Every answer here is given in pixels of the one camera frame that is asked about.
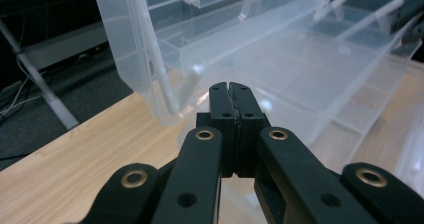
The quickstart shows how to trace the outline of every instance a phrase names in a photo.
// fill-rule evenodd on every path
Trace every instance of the transparent storage container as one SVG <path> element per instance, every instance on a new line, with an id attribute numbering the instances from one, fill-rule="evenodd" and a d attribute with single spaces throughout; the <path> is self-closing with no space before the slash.
<path id="1" fill-rule="evenodd" d="M 415 19 L 390 34 L 392 13 L 408 1 L 97 3 L 120 77 L 159 121 L 189 119 L 194 127 L 195 114 L 208 111 L 209 87 L 239 82 L 252 89 L 272 125 L 296 133 L 324 165 L 340 172 L 421 44 L 400 44 Z M 393 49 L 403 51 L 392 55 Z M 257 208 L 245 207 L 251 220 L 264 221 Z"/>

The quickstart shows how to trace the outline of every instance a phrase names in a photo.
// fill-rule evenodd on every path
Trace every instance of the metal grommet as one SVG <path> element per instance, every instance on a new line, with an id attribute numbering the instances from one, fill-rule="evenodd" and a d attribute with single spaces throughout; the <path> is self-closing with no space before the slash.
<path id="1" fill-rule="evenodd" d="M 369 168 L 359 168 L 356 170 L 356 176 L 362 182 L 371 185 L 373 187 L 385 187 L 387 186 L 387 179 L 379 172 L 371 170 Z"/>
<path id="2" fill-rule="evenodd" d="M 196 138 L 202 141 L 207 141 L 212 139 L 215 136 L 215 134 L 208 130 L 200 130 L 196 132 Z"/>
<path id="3" fill-rule="evenodd" d="M 289 137 L 289 134 L 285 131 L 281 130 L 271 130 L 269 131 L 268 135 L 275 140 L 283 141 L 286 140 Z"/>
<path id="4" fill-rule="evenodd" d="M 122 177 L 121 184 L 125 188 L 136 188 L 143 185 L 147 181 L 147 177 L 144 170 L 132 170 Z"/>

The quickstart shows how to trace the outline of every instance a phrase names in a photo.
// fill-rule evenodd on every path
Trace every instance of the wooden tabletop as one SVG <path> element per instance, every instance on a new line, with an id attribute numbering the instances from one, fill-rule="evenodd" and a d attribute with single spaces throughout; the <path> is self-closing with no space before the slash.
<path id="1" fill-rule="evenodd" d="M 395 170 L 396 158 L 411 128 L 407 123 L 423 103 L 423 87 L 424 69 L 413 65 L 355 161 Z M 130 95 L 0 172 L 0 223 L 80 221 L 100 188 L 120 167 L 139 162 L 159 168 L 175 158 L 184 125 L 160 125 L 141 98 Z M 221 208 L 221 222 L 263 222 L 263 217 L 252 216 L 258 208 L 240 202 L 227 184 L 237 187 L 239 195 L 246 194 L 248 199 L 251 195 L 251 181 L 226 181 L 223 196 L 231 201 L 226 202 L 230 207 Z"/>

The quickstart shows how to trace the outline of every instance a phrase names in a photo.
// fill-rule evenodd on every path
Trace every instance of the clear plastic bin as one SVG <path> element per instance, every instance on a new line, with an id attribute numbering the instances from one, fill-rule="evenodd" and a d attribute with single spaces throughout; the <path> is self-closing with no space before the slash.
<path id="1" fill-rule="evenodd" d="M 292 130 L 337 172 L 420 45 L 389 55 L 414 22 L 390 34 L 391 13 L 407 1 L 97 0 L 121 78 L 158 120 L 194 126 L 211 85 L 239 82 L 272 125 Z"/>

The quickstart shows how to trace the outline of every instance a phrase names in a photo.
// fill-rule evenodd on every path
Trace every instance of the dark floor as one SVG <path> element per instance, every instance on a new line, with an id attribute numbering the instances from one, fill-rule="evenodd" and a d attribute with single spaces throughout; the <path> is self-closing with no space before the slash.
<path id="1" fill-rule="evenodd" d="M 108 48 L 86 60 L 49 70 L 43 76 L 80 123 L 131 94 L 119 78 Z M 21 84 L 0 92 L 1 110 L 10 106 Z M 39 96 L 31 84 L 27 82 L 16 103 Z M 0 119 L 0 170 L 66 132 L 43 98 L 11 109 Z"/>

